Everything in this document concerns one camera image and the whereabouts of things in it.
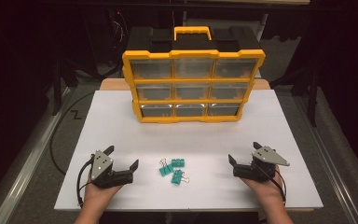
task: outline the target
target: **white table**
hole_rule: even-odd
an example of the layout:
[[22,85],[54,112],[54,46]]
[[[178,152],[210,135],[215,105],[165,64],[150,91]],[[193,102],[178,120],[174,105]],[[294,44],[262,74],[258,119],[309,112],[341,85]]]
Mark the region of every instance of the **white table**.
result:
[[[237,122],[139,123],[129,91],[96,91],[60,194],[58,210],[79,210],[76,179],[95,150],[114,145],[113,169],[128,170],[139,159],[132,184],[115,196],[112,211],[254,211],[254,194],[232,174],[227,155],[238,163],[252,160],[253,142],[275,148],[289,167],[281,166],[288,209],[323,207],[274,91],[252,91]],[[190,182],[177,186],[161,176],[161,159],[185,159]],[[87,172],[82,176],[86,183]]]

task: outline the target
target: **toolbox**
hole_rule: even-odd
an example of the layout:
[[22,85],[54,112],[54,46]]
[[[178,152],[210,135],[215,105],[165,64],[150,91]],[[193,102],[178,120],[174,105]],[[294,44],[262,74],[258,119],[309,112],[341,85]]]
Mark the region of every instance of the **toolbox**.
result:
[[140,122],[236,121],[265,53],[249,27],[133,27],[123,73]]

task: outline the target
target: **yellow handle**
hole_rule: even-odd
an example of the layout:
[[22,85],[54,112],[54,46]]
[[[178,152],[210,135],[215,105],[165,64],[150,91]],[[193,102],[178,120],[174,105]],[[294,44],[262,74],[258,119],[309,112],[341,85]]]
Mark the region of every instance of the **yellow handle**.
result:
[[176,40],[177,34],[206,34],[212,40],[208,26],[177,26],[173,28],[173,40]]

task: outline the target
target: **binder clip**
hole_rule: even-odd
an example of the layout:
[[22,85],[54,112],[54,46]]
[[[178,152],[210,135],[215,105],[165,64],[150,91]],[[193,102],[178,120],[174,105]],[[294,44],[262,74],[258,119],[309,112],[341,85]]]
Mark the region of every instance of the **binder clip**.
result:
[[184,181],[186,183],[190,182],[189,178],[185,177],[185,172],[182,172],[181,170],[175,170],[173,172],[171,183],[180,185],[181,181]]
[[173,172],[172,165],[171,164],[168,165],[165,159],[162,159],[159,163],[162,165],[162,167],[159,168],[159,172],[161,173],[162,176],[168,175]]
[[173,167],[185,167],[184,159],[172,159],[171,164]]

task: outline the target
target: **gray floor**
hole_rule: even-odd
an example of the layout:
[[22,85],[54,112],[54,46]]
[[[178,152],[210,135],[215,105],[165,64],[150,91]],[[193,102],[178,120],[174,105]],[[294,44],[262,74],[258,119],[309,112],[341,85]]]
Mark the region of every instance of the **gray floor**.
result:
[[[267,54],[267,59],[260,69],[262,78],[271,81],[284,73],[293,51],[296,49],[297,41],[288,40],[281,43],[278,38],[261,41],[261,46]],[[97,81],[81,79],[80,85],[67,94],[71,96],[71,99],[68,100],[69,105],[89,92],[98,90],[99,85],[100,83]],[[322,209],[307,213],[290,213],[290,216],[295,223],[358,223],[358,160],[332,115],[322,91],[318,91],[317,128],[312,128],[304,117],[306,98],[292,97],[290,86],[281,86],[276,89],[276,93],[324,203]],[[90,108],[91,99],[92,96],[87,96],[71,108],[78,112],[77,117],[81,119],[75,119],[75,112],[69,111],[63,117],[52,140],[54,157],[63,170],[67,169],[71,160],[77,138]],[[53,120],[49,114],[51,111],[52,105],[49,106],[46,115],[40,120],[27,145],[14,160],[11,169],[2,180],[0,208],[18,178],[23,164],[26,164],[32,155],[34,146],[40,146],[41,136]],[[25,185],[28,184],[26,189],[22,195],[18,195],[18,203],[15,204],[15,209],[7,223],[73,222],[77,212],[60,212],[53,209],[62,181],[63,175],[54,167],[48,145],[46,145],[41,152],[32,178],[25,183]],[[290,193],[290,183],[287,184],[288,193]]]

